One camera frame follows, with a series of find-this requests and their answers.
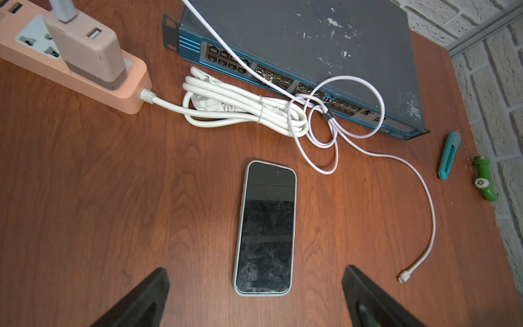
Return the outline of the smartphone with green case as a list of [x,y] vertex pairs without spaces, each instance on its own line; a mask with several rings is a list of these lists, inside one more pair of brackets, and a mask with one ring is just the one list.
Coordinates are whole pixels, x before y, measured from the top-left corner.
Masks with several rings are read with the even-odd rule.
[[253,160],[245,170],[232,284],[245,297],[284,296],[292,287],[297,176]]

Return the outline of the pink USB charger adapter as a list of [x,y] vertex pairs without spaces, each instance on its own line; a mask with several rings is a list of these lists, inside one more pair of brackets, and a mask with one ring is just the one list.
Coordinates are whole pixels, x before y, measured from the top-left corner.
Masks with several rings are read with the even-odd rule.
[[127,69],[117,34],[84,12],[67,23],[55,12],[44,23],[68,68],[110,90],[118,89],[127,78]]

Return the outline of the pink power strip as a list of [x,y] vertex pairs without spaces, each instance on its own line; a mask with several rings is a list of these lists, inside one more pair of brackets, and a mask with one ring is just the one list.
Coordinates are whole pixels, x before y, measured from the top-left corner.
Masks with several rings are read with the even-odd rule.
[[48,10],[31,1],[1,2],[1,59],[126,114],[142,107],[140,94],[151,89],[147,65],[124,51],[127,79],[110,91],[71,71],[44,23]]

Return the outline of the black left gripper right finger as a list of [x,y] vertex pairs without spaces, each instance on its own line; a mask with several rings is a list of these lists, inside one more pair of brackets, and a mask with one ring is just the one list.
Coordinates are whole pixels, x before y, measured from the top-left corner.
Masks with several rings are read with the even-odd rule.
[[354,265],[346,267],[342,286],[353,326],[424,325]]

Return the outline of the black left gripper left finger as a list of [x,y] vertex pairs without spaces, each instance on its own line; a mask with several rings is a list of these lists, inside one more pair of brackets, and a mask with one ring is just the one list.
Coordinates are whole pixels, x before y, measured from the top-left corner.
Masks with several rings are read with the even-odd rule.
[[168,272],[159,267],[92,326],[160,326],[169,291]]

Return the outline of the aluminium frame corner post right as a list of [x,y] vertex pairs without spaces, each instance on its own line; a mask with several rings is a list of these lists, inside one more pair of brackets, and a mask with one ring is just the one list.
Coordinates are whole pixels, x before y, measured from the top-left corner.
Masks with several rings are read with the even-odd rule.
[[513,20],[522,16],[522,1],[515,1],[508,5],[493,17],[486,20],[484,23],[475,27],[471,31],[464,34],[452,44],[446,46],[451,57],[466,50],[475,43],[486,39],[490,34],[493,34],[500,28],[506,27]]

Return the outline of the grey blue network switch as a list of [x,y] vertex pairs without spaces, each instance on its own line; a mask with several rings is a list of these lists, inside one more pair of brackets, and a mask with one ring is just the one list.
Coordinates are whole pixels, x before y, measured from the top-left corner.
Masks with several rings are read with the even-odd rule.
[[182,59],[409,140],[427,132],[407,13],[391,1],[195,1],[162,19]]

